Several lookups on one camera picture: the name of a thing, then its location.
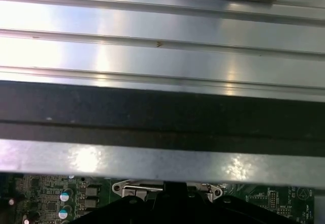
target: circuit board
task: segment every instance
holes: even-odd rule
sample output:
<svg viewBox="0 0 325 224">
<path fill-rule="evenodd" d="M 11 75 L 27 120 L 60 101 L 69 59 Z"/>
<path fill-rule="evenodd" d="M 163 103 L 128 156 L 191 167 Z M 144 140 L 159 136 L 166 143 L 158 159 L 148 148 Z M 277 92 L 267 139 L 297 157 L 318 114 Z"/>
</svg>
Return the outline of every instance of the circuit board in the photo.
<svg viewBox="0 0 325 224">
<path fill-rule="evenodd" d="M 23 224 L 28 213 L 38 213 L 36 224 L 68 224 L 120 198 L 112 185 L 122 180 L 93 177 L 0 174 L 0 199 L 21 193 L 25 200 L 12 209 L 5 224 Z M 247 184 L 215 184 L 232 195 L 286 216 L 313 224 L 314 190 Z"/>
<path fill-rule="evenodd" d="M 224 195 L 235 196 L 249 203 L 283 215 L 298 223 L 312 224 L 314 190 L 304 187 L 278 187 L 254 184 L 216 184 Z"/>
</svg>

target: silver metal surface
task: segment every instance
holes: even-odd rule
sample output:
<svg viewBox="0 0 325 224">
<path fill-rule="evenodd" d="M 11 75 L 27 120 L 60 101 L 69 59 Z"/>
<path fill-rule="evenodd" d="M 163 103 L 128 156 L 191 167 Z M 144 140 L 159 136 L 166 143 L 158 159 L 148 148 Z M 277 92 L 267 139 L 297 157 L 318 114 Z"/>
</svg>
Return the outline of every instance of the silver metal surface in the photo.
<svg viewBox="0 0 325 224">
<path fill-rule="evenodd" d="M 206 194 L 207 198 L 213 202 L 217 198 L 221 197 L 223 191 L 220 187 L 217 187 L 208 183 L 193 183 L 187 182 L 188 187 L 194 187 L 196 191 Z M 163 181 L 148 181 L 148 180 L 124 180 L 116 182 L 112 185 L 112 191 L 121 197 L 125 196 L 138 196 L 145 200 L 149 192 L 162 191 L 164 189 Z"/>
<path fill-rule="evenodd" d="M 324 6 L 325 0 L 0 0 L 0 76 L 325 101 Z"/>
<path fill-rule="evenodd" d="M 5 172 L 309 187 L 323 187 L 325 176 L 325 161 L 320 157 L 15 140 L 0 140 L 0 149 L 0 171 Z"/>
</svg>

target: metal frame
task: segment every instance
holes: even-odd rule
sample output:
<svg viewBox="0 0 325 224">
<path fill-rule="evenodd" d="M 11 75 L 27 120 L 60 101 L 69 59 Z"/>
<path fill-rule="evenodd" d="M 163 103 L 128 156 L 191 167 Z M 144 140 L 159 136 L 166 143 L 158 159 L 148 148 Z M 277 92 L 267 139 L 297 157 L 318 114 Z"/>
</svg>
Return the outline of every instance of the metal frame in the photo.
<svg viewBox="0 0 325 224">
<path fill-rule="evenodd" d="M 0 0 L 0 170 L 324 186 L 324 3 Z"/>
</svg>

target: metal shelf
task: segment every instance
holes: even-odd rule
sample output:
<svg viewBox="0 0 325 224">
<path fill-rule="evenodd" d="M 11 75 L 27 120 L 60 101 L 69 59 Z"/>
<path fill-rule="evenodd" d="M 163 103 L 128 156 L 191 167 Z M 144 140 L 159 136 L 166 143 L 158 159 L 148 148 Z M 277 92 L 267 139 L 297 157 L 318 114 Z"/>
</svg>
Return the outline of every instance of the metal shelf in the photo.
<svg viewBox="0 0 325 224">
<path fill-rule="evenodd" d="M 318 123 L 322 121 L 323 105 L 312 103 L 325 102 L 324 6 L 325 0 L 279 0 L 272 5 L 233 0 L 0 0 L 0 89 L 5 91 L 0 99 L 0 170 L 325 186 L 325 161 L 315 155 L 322 150 L 317 150 L 316 143 L 312 144 L 317 141 L 321 147 L 325 139 Z M 25 83 L 11 86 L 3 80 Z M 66 86 L 40 87 L 42 83 Z M 68 85 L 82 86 L 76 89 Z M 146 137 L 153 145 L 151 149 L 132 147 L 138 145 L 130 145 L 133 143 L 130 140 L 128 147 L 103 143 L 105 135 L 98 143 L 96 130 L 87 135 L 94 143 L 72 142 L 68 137 L 70 129 L 91 130 L 97 126 L 101 130 L 112 126 L 110 123 L 116 118 L 124 120 L 119 127 L 132 130 L 169 130 L 170 141 L 176 142 L 179 138 L 175 135 L 192 129 L 191 123 L 196 125 L 195 118 L 202 115 L 199 109 L 207 107 L 205 101 L 200 101 L 200 108 L 198 104 L 177 105 L 180 98 L 176 98 L 177 106 L 171 107 L 173 112 L 176 114 L 186 107 L 182 115 L 191 116 L 177 117 L 170 122 L 164 116 L 170 108 L 159 111 L 162 105 L 156 108 L 160 113 L 156 120 L 164 120 L 153 125 L 157 113 L 151 111 L 152 106 L 147 108 L 147 117 L 131 124 L 134 118 L 128 108 L 134 105 L 136 115 L 145 111 L 141 108 L 142 100 L 137 100 L 139 97 L 124 95 L 124 99 L 115 102 L 125 110 L 121 113 L 116 105 L 108 108 L 107 101 L 99 103 L 93 99 L 92 102 L 88 98 L 94 96 L 93 92 L 82 94 L 83 90 L 98 89 L 104 98 L 103 94 L 115 91 L 108 88 L 185 92 L 180 93 L 180 98 L 188 94 L 192 98 L 199 98 L 198 94 L 231 95 L 237 101 L 226 108 L 227 113 L 217 103 L 220 97 L 216 103 L 209 101 L 211 110 L 203 115 L 210 115 L 211 121 L 205 121 L 206 127 L 196 127 L 198 133 L 206 137 L 216 133 L 206 128 L 216 122 L 214 115 L 220 115 L 218 126 L 226 128 L 228 133 L 233 133 L 233 128 L 247 129 L 257 139 L 270 138 L 272 130 L 261 121 L 274 119 L 276 114 L 278 119 L 272 120 L 273 131 L 280 130 L 281 134 L 271 141 L 267 138 L 265 143 L 277 142 L 279 146 L 280 140 L 291 140 L 293 145 L 301 139 L 302 148 L 314 151 L 305 155 L 299 148 L 295 155 L 287 156 L 267 155 L 267 152 L 161 149 L 155 143 L 167 133 L 158 132 L 156 138 Z M 52 89 L 57 93 L 46 94 Z M 164 98 L 164 105 L 168 105 L 169 98 L 164 95 L 151 96 L 149 91 L 144 94 L 147 93 L 151 102 Z M 237 97 L 256 100 L 247 102 Z M 268 105 L 263 98 L 283 99 L 284 106 L 282 110 L 276 106 L 259 107 Z M 286 100 L 311 104 L 288 104 Z M 62 107 L 68 102 L 72 112 L 63 112 Z M 253 111 L 254 103 L 267 113 Z M 247 104 L 249 109 L 241 108 Z M 105 110 L 107 114 L 99 112 L 96 116 L 89 110 L 76 120 L 80 115 L 77 112 L 83 108 Z M 302 108 L 303 116 L 295 117 Z M 238 112 L 236 118 L 245 115 L 251 121 L 247 123 L 242 117 L 240 122 L 222 121 L 233 111 Z M 294 124 L 290 130 L 285 128 L 288 123 Z M 14 124 L 23 125 L 24 139 L 17 139 L 22 132 L 14 131 Z M 44 128 L 26 130 L 29 129 L 26 125 Z M 60 126 L 66 127 L 65 139 L 28 140 L 41 137 L 46 127 L 60 131 Z M 124 137 L 121 131 L 116 138 Z"/>
<path fill-rule="evenodd" d="M 323 102 L 324 5 L 0 0 L 1 77 Z"/>
</svg>

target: metal rail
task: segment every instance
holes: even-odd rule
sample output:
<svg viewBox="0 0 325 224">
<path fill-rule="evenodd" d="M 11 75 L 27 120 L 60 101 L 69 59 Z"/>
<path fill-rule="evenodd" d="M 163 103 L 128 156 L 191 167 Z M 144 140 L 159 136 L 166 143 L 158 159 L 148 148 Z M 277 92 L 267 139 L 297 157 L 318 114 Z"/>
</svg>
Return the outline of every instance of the metal rail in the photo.
<svg viewBox="0 0 325 224">
<path fill-rule="evenodd" d="M 324 6 L 325 0 L 0 0 L 0 78 L 324 102 Z M 1 171 L 325 183 L 321 157 L 6 139 L 0 149 Z M 85 165 L 85 157 L 96 160 Z"/>
<path fill-rule="evenodd" d="M 323 102 L 324 6 L 0 0 L 0 76 Z"/>
</svg>

